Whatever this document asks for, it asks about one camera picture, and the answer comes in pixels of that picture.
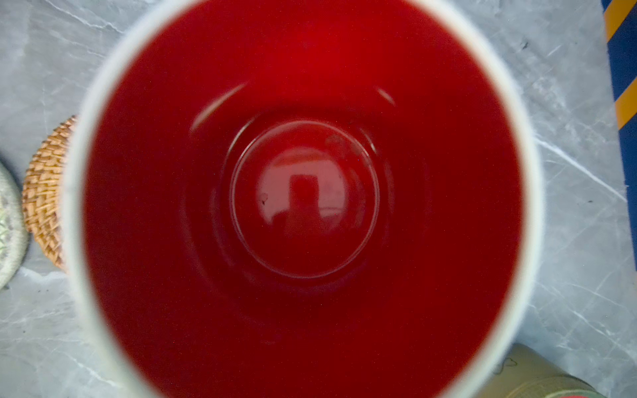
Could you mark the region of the cream multicolour woven coaster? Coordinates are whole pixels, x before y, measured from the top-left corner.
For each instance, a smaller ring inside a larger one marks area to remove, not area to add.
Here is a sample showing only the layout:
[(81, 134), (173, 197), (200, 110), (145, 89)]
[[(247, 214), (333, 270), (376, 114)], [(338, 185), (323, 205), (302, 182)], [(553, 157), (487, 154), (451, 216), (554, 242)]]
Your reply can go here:
[(1, 289), (22, 265), (28, 242), (21, 192), (12, 174), (1, 164)]

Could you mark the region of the tan rattan coaster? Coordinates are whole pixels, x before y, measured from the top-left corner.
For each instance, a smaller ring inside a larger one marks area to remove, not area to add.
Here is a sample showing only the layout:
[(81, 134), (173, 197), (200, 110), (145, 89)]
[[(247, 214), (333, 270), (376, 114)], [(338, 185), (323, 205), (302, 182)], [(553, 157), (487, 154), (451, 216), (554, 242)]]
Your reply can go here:
[(61, 178), (76, 116), (59, 124), (32, 157), (23, 181), (22, 209), (27, 231), (53, 265), (66, 270), (61, 244)]

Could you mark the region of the white mug red inside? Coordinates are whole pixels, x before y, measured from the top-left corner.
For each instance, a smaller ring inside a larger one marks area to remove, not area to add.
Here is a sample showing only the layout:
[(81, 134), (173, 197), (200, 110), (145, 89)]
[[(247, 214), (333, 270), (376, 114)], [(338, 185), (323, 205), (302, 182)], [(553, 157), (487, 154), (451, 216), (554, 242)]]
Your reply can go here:
[(470, 397), (530, 300), (532, 126), (446, 1), (164, 1), (70, 144), (73, 293), (134, 397)]

